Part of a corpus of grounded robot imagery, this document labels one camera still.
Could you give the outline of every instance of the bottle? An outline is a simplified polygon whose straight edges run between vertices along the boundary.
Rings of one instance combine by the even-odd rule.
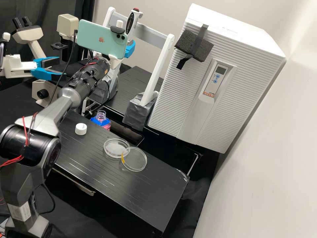
[[[90,120],[98,126],[110,131],[111,121],[106,117],[106,112],[104,110],[97,111],[97,115]]]

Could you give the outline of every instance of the smartphone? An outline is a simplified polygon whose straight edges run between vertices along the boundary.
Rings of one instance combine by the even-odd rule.
[[[125,32],[117,34],[108,27],[86,20],[79,21],[77,44],[82,47],[123,59],[127,40]]]

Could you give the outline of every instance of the petri dish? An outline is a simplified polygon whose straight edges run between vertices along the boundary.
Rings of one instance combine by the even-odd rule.
[[[129,153],[127,149],[129,146],[129,143],[124,139],[111,138],[103,144],[103,149],[110,157],[120,159],[122,154],[126,156]]]
[[[121,157],[123,165],[134,172],[142,171],[148,162],[144,152],[138,147],[129,147],[127,150],[129,153],[126,156],[123,155]]]

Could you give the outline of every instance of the gray robotic arm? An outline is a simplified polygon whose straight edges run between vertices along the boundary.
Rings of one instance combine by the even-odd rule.
[[[59,124],[67,112],[81,105],[110,69],[108,61],[94,58],[77,71],[68,85],[58,93],[58,99],[32,116],[16,120],[0,134],[0,156],[9,160],[22,155],[16,163],[1,168],[1,190],[10,211],[6,237],[49,237],[49,221],[36,210],[34,190],[45,182],[61,149]],[[24,125],[32,133],[26,146]]]

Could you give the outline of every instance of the ribbed white panel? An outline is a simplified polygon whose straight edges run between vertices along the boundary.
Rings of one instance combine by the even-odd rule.
[[[185,22],[182,32],[185,29],[198,34],[200,26]],[[176,66],[185,54],[174,51],[148,125],[177,137],[211,60],[235,65],[236,72],[226,91],[217,98],[205,128],[192,141],[224,153],[285,58],[211,31],[207,31],[204,39],[214,47],[203,63],[190,59],[179,70]]]

